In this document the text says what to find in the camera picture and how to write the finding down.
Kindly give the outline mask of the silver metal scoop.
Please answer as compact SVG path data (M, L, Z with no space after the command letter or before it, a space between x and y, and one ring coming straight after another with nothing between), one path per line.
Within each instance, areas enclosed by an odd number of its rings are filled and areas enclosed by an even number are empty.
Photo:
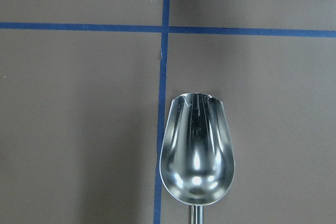
M160 176L171 196L190 207L190 223L220 201L235 174L233 144L223 102L204 93L174 98L160 154Z

